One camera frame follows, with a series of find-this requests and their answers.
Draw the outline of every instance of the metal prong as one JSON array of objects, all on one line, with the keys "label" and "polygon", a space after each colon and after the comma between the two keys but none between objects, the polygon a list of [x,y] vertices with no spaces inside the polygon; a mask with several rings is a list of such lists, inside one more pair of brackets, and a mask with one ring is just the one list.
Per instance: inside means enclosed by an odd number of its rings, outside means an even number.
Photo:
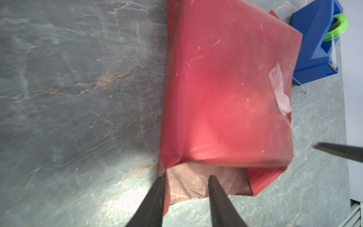
[{"label": "metal prong", "polygon": [[248,227],[214,175],[208,179],[208,189],[213,227]]},{"label": "metal prong", "polygon": [[348,158],[354,161],[363,162],[363,148],[334,143],[318,143],[314,146],[316,149],[325,151],[329,154]]},{"label": "metal prong", "polygon": [[126,227],[161,227],[164,215],[165,174],[151,186]]}]

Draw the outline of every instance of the gray marble surface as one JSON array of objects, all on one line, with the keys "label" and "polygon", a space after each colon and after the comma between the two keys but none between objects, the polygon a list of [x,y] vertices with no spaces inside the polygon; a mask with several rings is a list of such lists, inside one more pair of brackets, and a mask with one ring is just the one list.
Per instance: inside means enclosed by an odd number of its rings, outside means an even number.
[{"label": "gray marble surface", "polygon": [[[284,20],[305,0],[251,0]],[[124,226],[156,176],[165,0],[0,2],[0,226]],[[252,226],[337,226],[349,213],[341,74],[293,87],[295,158],[257,197]],[[211,226],[207,199],[163,226]]]}]

